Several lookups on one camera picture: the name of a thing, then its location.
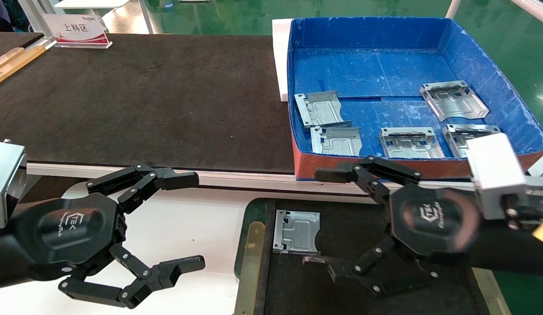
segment blue box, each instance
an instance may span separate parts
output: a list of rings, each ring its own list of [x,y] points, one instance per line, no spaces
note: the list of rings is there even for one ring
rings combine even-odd
[[[439,122],[419,94],[422,84],[464,80],[487,105],[484,119]],[[426,178],[465,178],[465,159],[452,157],[441,132],[446,124],[497,125],[511,140],[523,168],[543,155],[543,128],[515,88],[455,21],[423,17],[318,17],[291,24],[287,56],[289,114],[295,175],[311,179],[317,167],[355,157],[315,154],[294,94],[338,90],[341,116],[361,128],[360,156],[385,157],[382,127],[433,127],[444,159],[392,159]]]

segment screw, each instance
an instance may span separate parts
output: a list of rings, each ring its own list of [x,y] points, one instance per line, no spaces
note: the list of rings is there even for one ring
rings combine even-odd
[[[515,217],[518,215],[518,211],[516,211],[515,209],[507,209],[507,214],[511,217]]]
[[[515,231],[516,231],[516,230],[518,230],[518,224],[517,224],[516,222],[514,222],[514,221],[511,221],[511,222],[509,222],[509,228],[510,228],[511,230],[515,230]]]

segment stamped metal plate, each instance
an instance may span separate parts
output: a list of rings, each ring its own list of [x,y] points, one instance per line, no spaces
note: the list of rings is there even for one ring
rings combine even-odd
[[[447,124],[443,128],[443,135],[455,158],[466,157],[467,140],[499,132],[499,126],[486,124]]]
[[[273,253],[317,255],[315,238],[320,230],[320,213],[277,210]]]
[[[433,128],[382,128],[380,142],[385,156],[396,159],[439,159],[445,154]]]
[[[489,108],[462,80],[423,84],[419,93],[440,122],[450,117],[484,118],[489,113]]]
[[[310,132],[314,153],[359,156],[363,147],[359,127],[312,127]]]
[[[295,94],[295,100],[305,128],[351,127],[351,120],[341,118],[341,102],[337,98],[337,91]]]

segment sign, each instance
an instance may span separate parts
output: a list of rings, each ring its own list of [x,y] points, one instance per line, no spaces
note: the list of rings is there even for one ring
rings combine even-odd
[[[112,44],[104,33],[99,17],[88,14],[42,14],[57,40],[56,46],[108,48]]]

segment black mat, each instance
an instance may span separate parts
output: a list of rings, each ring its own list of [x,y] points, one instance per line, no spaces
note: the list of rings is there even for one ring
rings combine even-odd
[[[39,33],[0,32],[0,56],[17,47],[25,48],[28,42],[42,37]]]
[[[271,36],[110,34],[0,84],[0,140],[30,161],[293,173]]]
[[[385,213],[378,206],[293,200],[270,202],[277,202],[278,210],[319,212],[321,228],[316,247],[324,256],[354,260],[383,237]],[[428,267],[437,271],[440,278],[427,289],[371,299],[357,283],[333,283],[325,265],[303,267],[299,255],[272,254],[265,315],[489,315],[471,269]],[[416,273],[415,267],[389,255],[372,274],[386,279]]]

